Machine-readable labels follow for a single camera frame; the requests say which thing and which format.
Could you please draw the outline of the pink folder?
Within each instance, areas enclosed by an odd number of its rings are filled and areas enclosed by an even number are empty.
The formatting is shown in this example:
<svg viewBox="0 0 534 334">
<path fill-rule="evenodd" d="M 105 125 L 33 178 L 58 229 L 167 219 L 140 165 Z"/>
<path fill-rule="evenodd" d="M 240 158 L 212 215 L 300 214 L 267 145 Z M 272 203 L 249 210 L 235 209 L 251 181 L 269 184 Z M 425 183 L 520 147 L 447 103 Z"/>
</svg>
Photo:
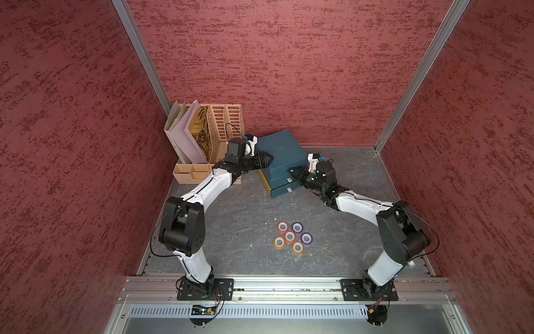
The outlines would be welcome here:
<svg viewBox="0 0 534 334">
<path fill-rule="evenodd" d="M 193 124 L 193 119 L 197 112 L 200 111 L 201 104 L 195 100 L 185 114 L 180 118 L 179 122 L 170 131 L 171 138 L 175 141 L 183 155 L 194 164 L 207 163 L 207 158 L 197 141 L 194 139 L 189 126 Z"/>
</svg>

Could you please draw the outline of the purple tape roll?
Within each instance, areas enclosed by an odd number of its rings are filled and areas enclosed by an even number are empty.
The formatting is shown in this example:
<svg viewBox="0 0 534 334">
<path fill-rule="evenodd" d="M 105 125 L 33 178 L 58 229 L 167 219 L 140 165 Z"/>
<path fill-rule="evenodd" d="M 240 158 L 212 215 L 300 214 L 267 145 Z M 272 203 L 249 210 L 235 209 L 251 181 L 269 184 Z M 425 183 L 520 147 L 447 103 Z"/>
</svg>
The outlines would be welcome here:
<svg viewBox="0 0 534 334">
<path fill-rule="evenodd" d="M 294 222 L 291 225 L 291 230 L 296 234 L 299 235 L 303 232 L 303 224 L 301 222 Z"/>
<path fill-rule="evenodd" d="M 310 233 L 305 232 L 300 235 L 300 242 L 306 246 L 309 246 L 313 242 L 313 236 Z"/>
</svg>

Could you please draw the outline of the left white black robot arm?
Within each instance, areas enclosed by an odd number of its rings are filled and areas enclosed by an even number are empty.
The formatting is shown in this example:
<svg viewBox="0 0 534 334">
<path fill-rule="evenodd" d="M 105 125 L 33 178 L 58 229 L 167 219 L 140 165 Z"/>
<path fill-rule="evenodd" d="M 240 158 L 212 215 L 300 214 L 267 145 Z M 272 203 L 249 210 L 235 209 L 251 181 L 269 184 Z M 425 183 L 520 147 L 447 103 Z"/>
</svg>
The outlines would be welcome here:
<svg viewBox="0 0 534 334">
<path fill-rule="evenodd" d="M 212 266 L 202 245 L 206 237 L 205 212 L 238 178 L 249 171 L 270 166 L 273 156 L 262 152 L 251 134 L 228 142 L 225 158 L 189 193 L 165 202 L 158 240 L 182 263 L 185 278 L 180 284 L 199 299 L 209 299 L 215 290 Z"/>
</svg>

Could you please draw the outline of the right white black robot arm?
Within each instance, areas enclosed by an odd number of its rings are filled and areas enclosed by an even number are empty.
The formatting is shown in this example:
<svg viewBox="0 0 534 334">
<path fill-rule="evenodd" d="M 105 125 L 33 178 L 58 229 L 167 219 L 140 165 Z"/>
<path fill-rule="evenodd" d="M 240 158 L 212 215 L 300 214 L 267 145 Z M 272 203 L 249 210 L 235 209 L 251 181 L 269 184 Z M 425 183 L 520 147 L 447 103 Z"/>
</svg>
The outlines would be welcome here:
<svg viewBox="0 0 534 334">
<path fill-rule="evenodd" d="M 409 203 L 372 199 L 340 185 L 331 161 L 313 158 L 306 166 L 291 167 L 288 172 L 327 207 L 362 218 L 378 228 L 383 251 L 353 289 L 357 296 L 366 300 L 383 297 L 392 290 L 395 276 L 431 245 L 427 224 Z"/>
</svg>

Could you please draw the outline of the teal drawer cabinet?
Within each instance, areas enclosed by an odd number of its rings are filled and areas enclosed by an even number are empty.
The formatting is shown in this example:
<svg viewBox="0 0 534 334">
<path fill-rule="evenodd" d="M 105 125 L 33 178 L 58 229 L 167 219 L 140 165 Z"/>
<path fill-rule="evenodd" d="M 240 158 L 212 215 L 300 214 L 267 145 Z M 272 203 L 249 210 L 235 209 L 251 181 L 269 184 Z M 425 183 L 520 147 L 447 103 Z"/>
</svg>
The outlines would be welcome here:
<svg viewBox="0 0 534 334">
<path fill-rule="evenodd" d="M 260 178 L 271 198 L 301 188 L 290 170 L 306 166 L 307 153 L 289 131 L 262 137 L 258 140 L 257 147 L 261 152 L 273 156 L 269 167 L 259 170 Z"/>
</svg>

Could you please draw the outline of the aluminium front rail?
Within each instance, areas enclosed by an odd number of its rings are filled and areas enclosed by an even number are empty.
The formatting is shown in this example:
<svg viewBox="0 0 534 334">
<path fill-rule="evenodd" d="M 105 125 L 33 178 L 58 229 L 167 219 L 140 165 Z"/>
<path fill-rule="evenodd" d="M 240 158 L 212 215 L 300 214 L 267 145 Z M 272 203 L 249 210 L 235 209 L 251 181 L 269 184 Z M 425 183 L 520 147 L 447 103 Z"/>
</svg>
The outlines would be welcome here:
<svg viewBox="0 0 534 334">
<path fill-rule="evenodd" d="M 187 292 L 179 276 L 130 276 L 120 291 L 121 303 L 186 303 L 194 297 Z M 372 305 L 458 305 L 458 298 L 448 278 L 397 278 L 382 288 L 378 296 L 365 299 L 356 289 L 355 278 L 299 276 L 234 276 L 215 279 L 220 300 L 233 304 L 296 303 Z"/>
</svg>

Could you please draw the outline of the orange tape roll lower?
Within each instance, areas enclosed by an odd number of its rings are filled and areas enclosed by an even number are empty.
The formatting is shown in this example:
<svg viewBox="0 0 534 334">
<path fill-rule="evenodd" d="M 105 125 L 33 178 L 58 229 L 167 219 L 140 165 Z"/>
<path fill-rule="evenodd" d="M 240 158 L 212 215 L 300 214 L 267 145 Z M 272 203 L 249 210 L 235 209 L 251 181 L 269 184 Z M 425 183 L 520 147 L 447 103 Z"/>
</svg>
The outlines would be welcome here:
<svg viewBox="0 0 534 334">
<path fill-rule="evenodd" d="M 292 246 L 292 251 L 296 255 L 302 255 L 305 251 L 305 245 L 301 242 L 295 242 Z"/>
</svg>

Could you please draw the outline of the beige folder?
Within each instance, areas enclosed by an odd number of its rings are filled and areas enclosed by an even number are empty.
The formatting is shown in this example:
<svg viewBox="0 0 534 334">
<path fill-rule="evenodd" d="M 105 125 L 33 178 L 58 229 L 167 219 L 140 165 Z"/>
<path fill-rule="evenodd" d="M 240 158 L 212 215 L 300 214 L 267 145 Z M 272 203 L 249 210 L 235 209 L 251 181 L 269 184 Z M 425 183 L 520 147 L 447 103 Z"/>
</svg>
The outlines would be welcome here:
<svg viewBox="0 0 534 334">
<path fill-rule="evenodd" d="M 173 147 L 174 151 L 179 157 L 179 162 L 182 164 L 189 164 L 191 161 L 186 157 L 183 151 L 179 148 L 175 139 L 172 138 L 170 132 L 175 128 L 182 116 L 186 113 L 188 107 L 185 103 L 179 103 L 177 100 L 174 102 L 170 109 L 167 121 L 164 125 L 164 133 L 168 137 L 168 140 Z"/>
</svg>

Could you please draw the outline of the yellow patterned book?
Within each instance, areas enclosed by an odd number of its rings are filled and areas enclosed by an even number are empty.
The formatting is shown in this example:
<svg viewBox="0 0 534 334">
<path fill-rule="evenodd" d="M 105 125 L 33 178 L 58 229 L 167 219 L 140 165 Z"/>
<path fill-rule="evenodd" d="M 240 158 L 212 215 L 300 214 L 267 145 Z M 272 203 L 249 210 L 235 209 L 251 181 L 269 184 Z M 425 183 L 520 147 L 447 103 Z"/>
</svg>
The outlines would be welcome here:
<svg viewBox="0 0 534 334">
<path fill-rule="evenodd" d="M 211 134 L 209 129 L 209 107 L 200 107 L 189 125 L 189 132 L 194 138 L 200 151 L 209 162 L 212 153 Z"/>
</svg>

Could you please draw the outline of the beige plastic file organizer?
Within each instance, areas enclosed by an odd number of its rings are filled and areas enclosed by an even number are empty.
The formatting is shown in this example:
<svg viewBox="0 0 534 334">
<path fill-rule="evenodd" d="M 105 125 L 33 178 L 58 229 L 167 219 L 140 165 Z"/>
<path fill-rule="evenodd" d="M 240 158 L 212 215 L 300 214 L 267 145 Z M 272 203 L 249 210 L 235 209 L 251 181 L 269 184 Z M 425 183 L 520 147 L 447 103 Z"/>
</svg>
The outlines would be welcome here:
<svg viewBox="0 0 534 334">
<path fill-rule="evenodd" d="M 172 174 L 181 185 L 200 184 L 212 172 L 214 164 L 225 157 L 228 141 L 245 134 L 240 104 L 201 104 L 201 107 L 204 106 L 209 107 L 209 129 L 213 145 L 211 157 L 204 164 L 176 163 Z"/>
</svg>

